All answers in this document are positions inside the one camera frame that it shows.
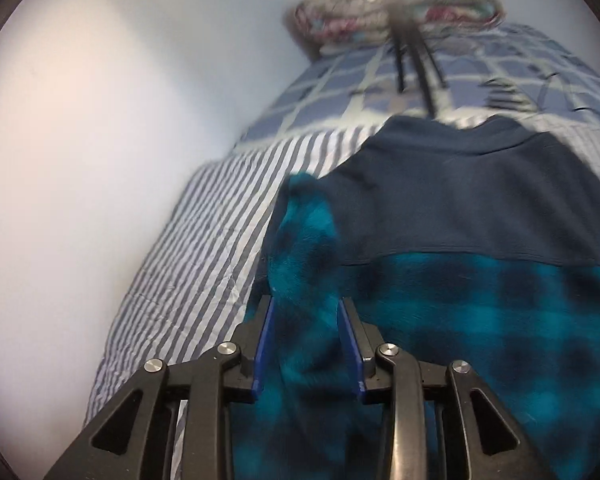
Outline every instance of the striped bedsheet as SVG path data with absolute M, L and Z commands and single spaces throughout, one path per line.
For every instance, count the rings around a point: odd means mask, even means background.
M 492 112 L 456 112 L 445 122 L 471 127 Z M 520 116 L 551 131 L 600 176 L 600 129 L 558 116 Z M 136 275 L 113 321 L 91 392 L 86 422 L 145 362 L 176 364 L 231 337 L 244 317 L 258 252 L 278 187 L 290 173 L 327 174 L 379 125 L 318 131 L 236 153 L 196 171 Z M 177 476 L 181 408 L 172 476 Z

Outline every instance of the metal screw cap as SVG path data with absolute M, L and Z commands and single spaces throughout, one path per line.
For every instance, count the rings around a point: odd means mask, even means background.
M 467 374 L 471 370 L 471 365 L 467 361 L 453 361 L 451 367 L 459 374 Z
M 235 351 L 237 349 L 238 349 L 238 347 L 235 345 L 235 343 L 232 343 L 231 341 L 226 341 L 226 342 L 220 343 L 218 345 L 218 352 L 221 353 L 222 355 L 235 354 Z
M 162 365 L 163 362 L 161 359 L 149 359 L 144 363 L 144 369 L 150 374 L 153 374 L 162 370 Z
M 398 345 L 394 345 L 393 343 L 384 343 L 380 345 L 380 353 L 382 355 L 386 355 L 388 357 L 393 357 L 394 355 L 398 355 L 400 348 Z

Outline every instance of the bed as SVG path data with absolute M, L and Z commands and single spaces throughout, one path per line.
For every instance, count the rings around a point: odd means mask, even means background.
M 441 114 L 487 106 L 499 96 L 493 83 L 503 82 L 514 88 L 520 111 L 541 111 L 600 126 L 600 76 L 532 27 L 505 23 L 487 32 L 432 38 L 429 44 L 449 82 L 448 90 L 434 88 Z M 390 44 L 325 57 L 248 128 L 238 148 L 303 134 L 316 126 L 381 123 L 405 112 L 424 116 L 408 59 L 404 69 L 408 88 L 399 96 Z
M 600 76 L 581 60 L 544 34 L 509 23 L 438 38 L 432 46 L 450 85 L 436 90 L 438 120 L 468 128 L 493 114 L 510 115 L 527 128 L 554 133 L 600 176 Z M 511 93 L 525 106 L 487 107 L 493 80 L 515 86 Z M 328 173 L 396 113 L 424 110 L 417 91 L 396 93 L 389 46 L 329 56 L 248 128 L 233 153 L 199 168 L 120 306 L 86 420 L 147 359 L 176 364 L 229 339 L 244 317 L 282 180 L 290 173 Z

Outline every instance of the bedding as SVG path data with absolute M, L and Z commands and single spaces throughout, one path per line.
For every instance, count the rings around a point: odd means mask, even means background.
M 391 0 L 426 34 L 445 28 L 486 30 L 505 15 L 501 0 Z M 389 36 L 384 0 L 303 0 L 294 13 L 302 34 L 317 44 L 383 43 Z
M 449 83 L 447 90 L 432 86 L 441 115 L 460 107 L 512 107 L 600 128 L 600 76 L 538 30 L 504 23 L 489 32 L 452 34 L 428 42 Z M 318 125 L 382 124 L 398 113 L 424 117 L 408 57 L 404 64 L 407 89 L 398 94 L 388 44 L 318 60 L 247 129 L 237 149 L 305 134 Z M 432 73 L 429 80 L 436 80 Z
M 493 110 L 462 108 L 440 120 L 474 126 Z M 600 176 L 600 127 L 553 114 L 509 112 L 527 128 L 551 131 Z M 328 126 L 234 153 L 192 177 L 136 275 L 109 336 L 86 420 L 152 357 L 190 360 L 230 338 L 244 317 L 258 253 L 283 179 L 322 176 L 355 153 L 381 123 Z M 184 404 L 172 476 L 182 452 Z

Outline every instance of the blue plaid fleece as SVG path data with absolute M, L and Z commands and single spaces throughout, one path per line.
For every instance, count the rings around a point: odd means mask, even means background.
M 336 326 L 350 296 L 419 360 L 469 361 L 554 472 L 584 478 L 600 460 L 600 267 L 467 253 L 340 266 L 328 202 L 298 186 L 311 178 L 291 178 L 270 252 L 275 354 L 260 400 L 234 408 L 235 477 L 374 478 L 380 411 L 356 402 Z

